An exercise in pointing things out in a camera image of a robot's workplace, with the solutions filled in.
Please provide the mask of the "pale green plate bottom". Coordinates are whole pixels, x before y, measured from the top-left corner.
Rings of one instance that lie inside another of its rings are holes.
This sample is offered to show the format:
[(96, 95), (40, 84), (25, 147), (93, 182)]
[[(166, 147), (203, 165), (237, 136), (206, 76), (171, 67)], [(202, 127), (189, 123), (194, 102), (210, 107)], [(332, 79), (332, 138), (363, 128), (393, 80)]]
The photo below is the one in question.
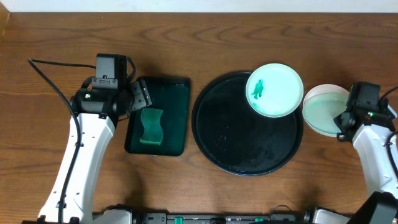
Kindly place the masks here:
[(341, 93), (324, 93), (314, 96), (303, 106), (303, 118), (317, 133), (336, 137), (340, 133), (334, 118), (346, 110), (348, 96)]

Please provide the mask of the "pale green plate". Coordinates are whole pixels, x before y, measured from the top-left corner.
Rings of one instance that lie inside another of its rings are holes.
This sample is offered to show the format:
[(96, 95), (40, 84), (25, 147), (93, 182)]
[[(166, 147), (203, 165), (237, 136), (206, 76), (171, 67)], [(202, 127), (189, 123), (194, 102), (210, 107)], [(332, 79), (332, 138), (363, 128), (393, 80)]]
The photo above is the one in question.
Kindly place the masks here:
[(281, 63), (268, 63), (249, 76), (245, 94), (250, 107), (268, 118), (291, 114), (303, 98), (303, 81), (291, 67)]
[(341, 93), (324, 93), (314, 96), (303, 106), (303, 118), (317, 133), (336, 137), (340, 133), (334, 118), (346, 110), (348, 96)]

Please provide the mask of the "green wavy sponge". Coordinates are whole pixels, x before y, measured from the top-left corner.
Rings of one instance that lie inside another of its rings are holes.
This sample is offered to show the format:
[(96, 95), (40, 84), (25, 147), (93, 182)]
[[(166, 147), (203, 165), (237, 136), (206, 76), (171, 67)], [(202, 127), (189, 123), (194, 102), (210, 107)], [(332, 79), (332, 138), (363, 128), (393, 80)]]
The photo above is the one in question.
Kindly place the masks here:
[(161, 127), (160, 119), (163, 110), (155, 108), (144, 108), (141, 112), (141, 123), (144, 127), (143, 135), (139, 141), (143, 144), (161, 145), (164, 132)]

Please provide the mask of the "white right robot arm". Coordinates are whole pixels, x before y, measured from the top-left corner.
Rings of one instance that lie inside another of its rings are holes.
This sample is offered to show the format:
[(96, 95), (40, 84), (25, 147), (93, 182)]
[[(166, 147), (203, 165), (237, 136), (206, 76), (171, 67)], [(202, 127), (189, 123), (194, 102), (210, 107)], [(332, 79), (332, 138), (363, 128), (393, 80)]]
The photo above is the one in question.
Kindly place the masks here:
[(337, 140), (350, 142), (359, 155), (368, 199), (352, 217), (316, 208), (310, 223), (397, 222), (397, 113), (379, 92), (377, 84), (354, 83), (345, 111), (334, 118)]

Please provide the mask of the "pale green plate top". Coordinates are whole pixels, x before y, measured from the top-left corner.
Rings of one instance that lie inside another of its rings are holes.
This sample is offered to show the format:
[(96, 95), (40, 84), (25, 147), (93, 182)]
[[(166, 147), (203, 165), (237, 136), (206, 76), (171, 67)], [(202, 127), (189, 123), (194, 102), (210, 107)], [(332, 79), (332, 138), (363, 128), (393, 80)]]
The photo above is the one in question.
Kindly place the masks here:
[(268, 118), (291, 114), (303, 98), (303, 81), (291, 67), (281, 63), (268, 63), (249, 76), (245, 94), (250, 107)]

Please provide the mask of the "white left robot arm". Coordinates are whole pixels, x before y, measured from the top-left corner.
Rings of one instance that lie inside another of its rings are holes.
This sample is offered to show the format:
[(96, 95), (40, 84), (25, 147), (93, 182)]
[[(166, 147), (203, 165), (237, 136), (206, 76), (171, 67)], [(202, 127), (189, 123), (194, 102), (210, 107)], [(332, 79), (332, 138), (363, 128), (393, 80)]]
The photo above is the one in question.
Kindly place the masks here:
[(93, 197), (102, 160), (120, 120), (151, 104), (144, 81), (135, 81), (132, 59), (119, 54), (98, 54), (95, 75), (87, 78), (70, 100), (38, 68), (32, 68), (54, 89), (70, 114), (70, 132), (52, 191), (36, 223), (133, 223), (131, 209), (115, 205), (93, 215)]

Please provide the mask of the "white plate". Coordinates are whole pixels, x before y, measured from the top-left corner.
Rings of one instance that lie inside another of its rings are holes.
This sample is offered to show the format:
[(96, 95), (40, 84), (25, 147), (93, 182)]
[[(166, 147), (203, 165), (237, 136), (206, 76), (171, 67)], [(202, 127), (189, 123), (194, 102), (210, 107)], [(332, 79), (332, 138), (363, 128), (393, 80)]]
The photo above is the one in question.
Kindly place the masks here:
[(327, 94), (327, 93), (338, 93), (345, 96), (349, 95), (349, 91), (344, 89), (343, 87), (333, 84), (322, 84), (315, 86), (308, 91), (308, 93), (304, 97), (303, 105), (305, 105), (305, 103), (314, 96)]

